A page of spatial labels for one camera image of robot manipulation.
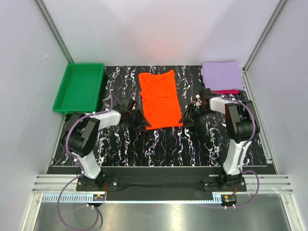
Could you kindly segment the small circuit board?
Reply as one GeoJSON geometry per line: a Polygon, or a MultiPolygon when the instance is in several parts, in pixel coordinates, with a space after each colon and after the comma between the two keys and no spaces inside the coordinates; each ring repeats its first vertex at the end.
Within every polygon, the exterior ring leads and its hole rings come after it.
{"type": "Polygon", "coordinates": [[[94,194],[92,200],[93,201],[99,201],[99,202],[105,201],[106,200],[106,194],[94,194]]]}
{"type": "Polygon", "coordinates": [[[235,195],[235,194],[223,195],[222,196],[222,202],[223,203],[235,204],[235,203],[237,203],[237,195],[235,195]]]}

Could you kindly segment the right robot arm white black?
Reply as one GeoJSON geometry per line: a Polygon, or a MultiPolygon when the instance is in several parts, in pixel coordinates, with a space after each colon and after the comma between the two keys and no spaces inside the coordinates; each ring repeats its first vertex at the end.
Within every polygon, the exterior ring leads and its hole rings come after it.
{"type": "Polygon", "coordinates": [[[229,149],[217,179],[205,181],[206,186],[220,187],[229,191],[241,183],[244,158],[252,139],[260,126],[252,101],[239,101],[223,94],[213,93],[210,88],[198,92],[179,120],[184,127],[195,127],[198,119],[213,112],[225,116],[229,136],[229,149]]]}

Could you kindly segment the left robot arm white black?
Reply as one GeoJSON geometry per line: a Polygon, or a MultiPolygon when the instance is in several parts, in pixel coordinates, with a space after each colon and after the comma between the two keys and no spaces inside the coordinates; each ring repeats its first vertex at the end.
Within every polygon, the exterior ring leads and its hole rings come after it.
{"type": "Polygon", "coordinates": [[[151,124],[147,121],[133,99],[123,99],[102,112],[85,114],[75,112],[70,117],[60,142],[68,155],[77,161],[81,174],[87,179],[87,185],[97,191],[103,187],[101,167],[94,157],[93,148],[98,131],[110,126],[126,124],[133,131],[146,131],[151,124]]]}

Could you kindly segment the folded purple t shirt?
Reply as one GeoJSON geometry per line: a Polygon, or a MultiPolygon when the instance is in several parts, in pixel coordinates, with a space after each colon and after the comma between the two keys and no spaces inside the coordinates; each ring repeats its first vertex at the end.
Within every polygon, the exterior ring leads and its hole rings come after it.
{"type": "Polygon", "coordinates": [[[203,82],[212,91],[239,90],[242,91],[243,80],[239,63],[204,62],[202,64],[203,82]]]}

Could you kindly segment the orange t shirt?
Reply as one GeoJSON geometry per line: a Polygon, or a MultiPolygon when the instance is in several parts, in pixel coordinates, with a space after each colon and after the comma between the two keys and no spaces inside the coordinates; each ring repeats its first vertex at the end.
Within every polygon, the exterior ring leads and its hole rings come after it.
{"type": "Polygon", "coordinates": [[[177,95],[175,73],[139,74],[143,114],[150,126],[146,130],[181,127],[182,117],[177,95]]]}

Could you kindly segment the green plastic bin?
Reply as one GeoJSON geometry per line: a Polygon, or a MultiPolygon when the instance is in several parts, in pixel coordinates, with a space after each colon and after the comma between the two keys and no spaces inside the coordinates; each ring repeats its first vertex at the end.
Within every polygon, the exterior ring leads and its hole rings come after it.
{"type": "Polygon", "coordinates": [[[52,110],[64,115],[95,111],[103,75],[102,63],[68,64],[52,110]]]}

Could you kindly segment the aluminium frame rail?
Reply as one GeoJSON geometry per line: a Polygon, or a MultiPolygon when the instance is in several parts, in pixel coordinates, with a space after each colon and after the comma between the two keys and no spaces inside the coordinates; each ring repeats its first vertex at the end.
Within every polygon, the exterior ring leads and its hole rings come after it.
{"type": "Polygon", "coordinates": [[[235,190],[223,191],[206,185],[193,187],[132,187],[121,190],[119,180],[108,181],[108,186],[101,191],[78,191],[81,185],[71,175],[39,175],[36,178],[32,193],[43,195],[45,202],[60,203],[137,203],[137,204],[221,204],[222,196],[235,194],[292,194],[293,190],[285,175],[262,175],[258,179],[253,175],[244,177],[245,183],[235,190]],[[106,194],[106,200],[93,201],[94,194],[106,194]]]}

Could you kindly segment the folded pink t shirt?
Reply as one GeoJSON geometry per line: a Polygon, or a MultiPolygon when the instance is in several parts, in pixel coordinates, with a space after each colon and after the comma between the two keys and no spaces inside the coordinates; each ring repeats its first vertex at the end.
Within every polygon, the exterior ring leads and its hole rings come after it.
{"type": "Polygon", "coordinates": [[[214,90],[212,91],[215,94],[239,94],[239,90],[214,90]]]}

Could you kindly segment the left small circuit board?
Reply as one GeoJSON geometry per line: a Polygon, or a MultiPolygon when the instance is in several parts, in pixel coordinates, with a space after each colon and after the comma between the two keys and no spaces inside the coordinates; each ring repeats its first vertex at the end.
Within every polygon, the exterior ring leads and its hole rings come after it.
{"type": "Polygon", "coordinates": [[[94,194],[92,200],[93,201],[99,201],[99,202],[105,201],[106,200],[106,194],[94,194]]]}

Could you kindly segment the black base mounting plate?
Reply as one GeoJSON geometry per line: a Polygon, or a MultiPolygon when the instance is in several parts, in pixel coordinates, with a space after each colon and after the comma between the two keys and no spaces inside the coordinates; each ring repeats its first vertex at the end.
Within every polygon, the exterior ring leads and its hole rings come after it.
{"type": "Polygon", "coordinates": [[[96,180],[81,177],[77,191],[107,191],[109,201],[203,201],[212,193],[246,192],[243,177],[221,167],[103,167],[96,180]]]}

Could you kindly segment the right small circuit board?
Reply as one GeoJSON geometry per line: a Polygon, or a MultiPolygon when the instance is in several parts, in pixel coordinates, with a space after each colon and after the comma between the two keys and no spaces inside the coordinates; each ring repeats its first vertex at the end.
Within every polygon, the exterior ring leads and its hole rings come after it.
{"type": "Polygon", "coordinates": [[[235,194],[223,195],[222,196],[222,202],[223,203],[235,204],[235,203],[237,203],[237,195],[235,195],[235,194]]]}

